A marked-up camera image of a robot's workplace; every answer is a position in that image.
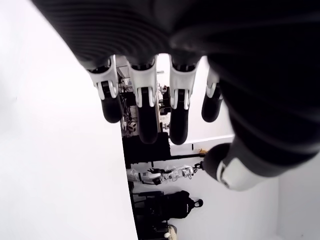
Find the robot left hand black silver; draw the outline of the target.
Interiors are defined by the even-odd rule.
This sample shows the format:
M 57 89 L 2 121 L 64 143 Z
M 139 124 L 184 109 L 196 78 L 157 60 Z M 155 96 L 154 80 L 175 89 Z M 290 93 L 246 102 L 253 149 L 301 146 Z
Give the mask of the robot left hand black silver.
M 206 122 L 225 102 L 234 140 L 203 167 L 230 190 L 277 177 L 320 151 L 320 3 L 317 0 L 36 0 L 35 7 L 90 75 L 104 118 L 123 107 L 116 57 L 124 57 L 140 139 L 158 136 L 156 61 L 170 59 L 170 138 L 182 144 L 200 58 L 209 73 Z

